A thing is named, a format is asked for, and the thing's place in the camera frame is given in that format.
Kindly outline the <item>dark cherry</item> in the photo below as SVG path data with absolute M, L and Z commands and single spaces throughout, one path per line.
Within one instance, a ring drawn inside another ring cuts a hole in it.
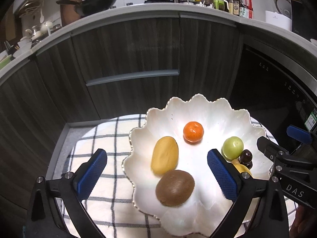
M 253 154 L 251 153 L 251 151 L 245 149 L 242 151 L 240 157 L 239 157 L 239 161 L 241 164 L 249 164 L 253 159 Z
M 253 163 L 249 162 L 248 164 L 244 164 L 248 169 L 251 169 L 253 167 Z

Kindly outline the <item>yellow lemon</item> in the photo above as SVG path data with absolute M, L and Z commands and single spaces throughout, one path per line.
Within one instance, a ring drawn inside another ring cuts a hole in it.
M 252 175 L 251 171 L 245 165 L 241 164 L 238 159 L 232 160 L 231 163 L 234 165 L 239 173 L 246 172 L 249 173 L 249 175 Z

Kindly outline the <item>orange mandarin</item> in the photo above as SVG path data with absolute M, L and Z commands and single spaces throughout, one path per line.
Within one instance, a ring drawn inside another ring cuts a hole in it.
M 203 135 L 204 128 L 199 122 L 190 121 L 183 128 L 183 137 L 189 143 L 200 142 Z

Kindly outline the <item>brown kiwi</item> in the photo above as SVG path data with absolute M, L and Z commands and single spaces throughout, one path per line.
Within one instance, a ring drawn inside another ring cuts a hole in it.
M 194 188 L 195 180 L 188 172 L 169 170 L 159 180 L 155 194 L 162 205 L 175 207 L 185 203 Z

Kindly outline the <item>yellow mango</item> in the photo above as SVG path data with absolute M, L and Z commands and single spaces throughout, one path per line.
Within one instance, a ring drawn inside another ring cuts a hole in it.
M 155 175 L 161 176 L 174 170 L 178 164 L 178 144 L 171 136 L 160 138 L 153 150 L 151 169 Z

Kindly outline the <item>white scalloped bowl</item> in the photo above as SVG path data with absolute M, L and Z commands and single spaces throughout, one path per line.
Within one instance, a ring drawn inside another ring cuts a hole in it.
M 190 121 L 199 122 L 204 128 L 200 142 L 189 143 L 183 137 L 183 128 Z M 176 207 L 164 206 L 156 198 L 160 177 L 150 167 L 154 147 L 164 136 L 173 137 L 178 144 L 177 169 L 188 172 L 195 180 L 191 197 Z M 170 235 L 210 236 L 232 202 L 225 198 L 211 172 L 207 154 L 211 149 L 221 150 L 225 140 L 232 136 L 239 137 L 245 149 L 252 152 L 252 176 L 268 179 L 272 163 L 257 148 L 258 138 L 268 136 L 268 132 L 247 110 L 233 110 L 226 99 L 210 102 L 201 94 L 189 101 L 172 97 L 165 108 L 150 108 L 145 124 L 131 130 L 131 154 L 122 162 L 122 169 L 133 186 L 133 205 L 158 219 Z

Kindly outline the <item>black microwave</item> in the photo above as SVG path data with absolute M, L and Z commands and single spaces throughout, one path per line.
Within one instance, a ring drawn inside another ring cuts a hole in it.
M 291 0 L 292 32 L 310 41 L 316 40 L 316 23 L 305 6 L 298 1 Z

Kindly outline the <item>white box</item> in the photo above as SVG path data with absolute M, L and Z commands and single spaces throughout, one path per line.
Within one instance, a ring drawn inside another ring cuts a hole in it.
M 292 20 L 287 16 L 279 14 L 277 12 L 266 11 L 265 22 L 288 31 L 292 30 Z

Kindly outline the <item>red label bottle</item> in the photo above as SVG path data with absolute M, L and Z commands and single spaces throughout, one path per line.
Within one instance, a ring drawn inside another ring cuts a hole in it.
M 240 15 L 244 18 L 253 19 L 253 3 L 252 0 L 241 0 Z

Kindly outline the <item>dark soy sauce bottle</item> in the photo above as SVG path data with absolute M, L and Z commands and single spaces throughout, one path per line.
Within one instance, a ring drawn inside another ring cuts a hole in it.
M 240 16 L 240 0 L 233 0 L 233 14 Z

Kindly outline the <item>green basin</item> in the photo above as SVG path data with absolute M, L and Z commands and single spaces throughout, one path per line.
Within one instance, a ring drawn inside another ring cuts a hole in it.
M 12 55 L 8 55 L 0 62 L 0 69 L 3 69 L 7 64 L 9 64 L 12 60 Z

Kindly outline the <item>gas stove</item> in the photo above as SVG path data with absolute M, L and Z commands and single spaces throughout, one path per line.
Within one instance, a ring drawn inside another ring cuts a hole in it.
M 173 3 L 172 0 L 145 0 L 144 3 Z

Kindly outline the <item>white teapot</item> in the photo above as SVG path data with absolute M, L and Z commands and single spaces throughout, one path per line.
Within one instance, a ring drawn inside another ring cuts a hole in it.
M 53 23 L 51 21 L 46 21 L 42 23 L 40 27 L 40 31 L 41 33 L 47 33 L 48 30 L 50 30 L 52 27 L 53 27 Z

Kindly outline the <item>black wok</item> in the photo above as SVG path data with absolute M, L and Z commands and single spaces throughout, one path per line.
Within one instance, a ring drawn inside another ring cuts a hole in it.
M 72 0 L 56 1 L 58 5 L 73 5 L 75 12 L 82 17 L 108 10 L 115 2 L 116 0 L 83 0 L 81 2 Z

